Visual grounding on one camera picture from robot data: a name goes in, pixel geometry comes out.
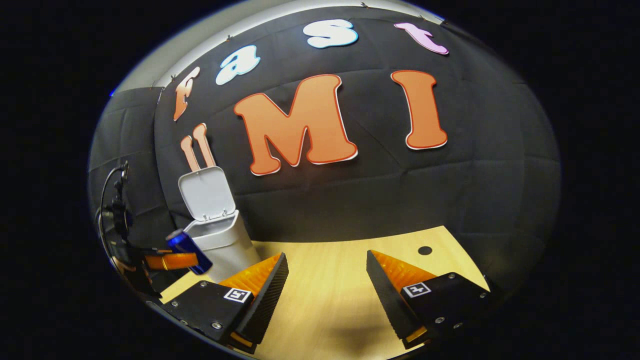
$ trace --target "soda can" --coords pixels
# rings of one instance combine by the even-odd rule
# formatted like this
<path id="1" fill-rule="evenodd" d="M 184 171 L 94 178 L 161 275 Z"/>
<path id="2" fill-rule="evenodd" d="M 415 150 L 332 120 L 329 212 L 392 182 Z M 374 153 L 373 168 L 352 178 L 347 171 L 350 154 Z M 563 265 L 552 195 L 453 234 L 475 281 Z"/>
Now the soda can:
<path id="1" fill-rule="evenodd" d="M 196 266 L 189 267 L 189 270 L 193 271 L 198 275 L 202 275 L 206 273 L 211 267 L 212 263 L 209 258 L 205 256 L 205 254 L 200 251 L 200 248 L 196 243 L 191 239 L 189 234 L 185 233 L 183 229 L 178 229 L 169 236 L 166 237 L 167 245 L 169 248 L 176 253 L 187 253 L 194 252 L 196 254 L 196 258 L 198 259 L 198 264 Z"/>

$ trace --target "white ceiling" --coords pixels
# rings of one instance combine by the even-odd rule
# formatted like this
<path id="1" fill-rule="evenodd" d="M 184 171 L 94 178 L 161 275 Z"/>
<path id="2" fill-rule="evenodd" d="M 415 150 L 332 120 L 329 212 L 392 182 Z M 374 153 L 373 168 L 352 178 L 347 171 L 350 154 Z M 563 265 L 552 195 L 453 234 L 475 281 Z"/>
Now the white ceiling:
<path id="1" fill-rule="evenodd" d="M 330 6 L 360 6 L 362 0 L 249 0 L 215 13 L 158 47 L 142 60 L 114 91 L 145 86 L 166 86 L 171 75 L 183 71 L 207 51 L 264 22 L 304 10 Z M 443 19 L 401 0 L 366 0 L 371 8 L 393 10 L 423 16 L 440 24 Z"/>

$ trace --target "wooden table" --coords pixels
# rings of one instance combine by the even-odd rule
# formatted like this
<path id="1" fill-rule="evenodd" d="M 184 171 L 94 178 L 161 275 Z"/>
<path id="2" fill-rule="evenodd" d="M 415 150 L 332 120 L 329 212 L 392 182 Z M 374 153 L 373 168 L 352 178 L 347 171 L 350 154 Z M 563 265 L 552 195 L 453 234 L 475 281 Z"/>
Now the wooden table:
<path id="1" fill-rule="evenodd" d="M 480 270 L 444 226 L 366 240 L 253 244 L 262 259 L 284 252 L 289 262 L 280 301 L 252 355 L 257 359 L 389 359 L 409 352 L 391 328 L 367 275 L 367 250 L 437 276 L 456 272 L 489 290 Z M 432 253 L 420 255 L 422 246 L 431 247 Z M 169 302 L 201 279 L 209 280 L 206 275 L 186 274 L 162 292 L 161 301 Z"/>

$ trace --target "black background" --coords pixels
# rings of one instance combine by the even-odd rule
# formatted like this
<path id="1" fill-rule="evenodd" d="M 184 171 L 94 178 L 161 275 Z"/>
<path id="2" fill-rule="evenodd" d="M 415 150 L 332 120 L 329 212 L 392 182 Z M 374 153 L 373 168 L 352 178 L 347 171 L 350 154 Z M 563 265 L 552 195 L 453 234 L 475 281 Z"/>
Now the black background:
<path id="1" fill-rule="evenodd" d="M 633 357 L 626 345 L 637 347 L 628 311 L 637 285 L 623 284 L 618 270 L 624 244 L 637 237 L 637 226 L 624 223 L 632 217 L 637 158 L 631 4 L 421 2 L 496 50 L 530 84 L 556 132 L 563 201 L 527 284 L 484 326 L 418 358 Z M 5 70 L 5 116 L 15 125 L 6 134 L 20 142 L 5 152 L 15 179 L 6 198 L 27 185 L 19 190 L 26 198 L 12 201 L 3 243 L 17 261 L 5 271 L 17 290 L 4 309 L 6 329 L 17 326 L 9 338 L 16 359 L 229 358 L 125 287 L 91 227 L 85 190 L 93 130 L 111 91 L 157 46 L 224 5 L 109 1 L 5 10 L 5 58 L 17 60 Z M 17 251 L 14 243 L 34 248 Z M 614 305 L 619 300 L 627 305 Z"/>

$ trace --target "white trash can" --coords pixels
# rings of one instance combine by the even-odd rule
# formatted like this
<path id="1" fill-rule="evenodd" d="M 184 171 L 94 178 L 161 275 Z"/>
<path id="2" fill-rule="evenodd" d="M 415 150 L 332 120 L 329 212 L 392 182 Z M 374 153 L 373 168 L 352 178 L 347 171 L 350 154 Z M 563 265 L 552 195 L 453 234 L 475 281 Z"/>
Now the white trash can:
<path id="1" fill-rule="evenodd" d="M 204 275 L 220 282 L 261 261 L 221 168 L 180 176 L 178 187 L 195 219 L 184 231 L 213 264 Z"/>

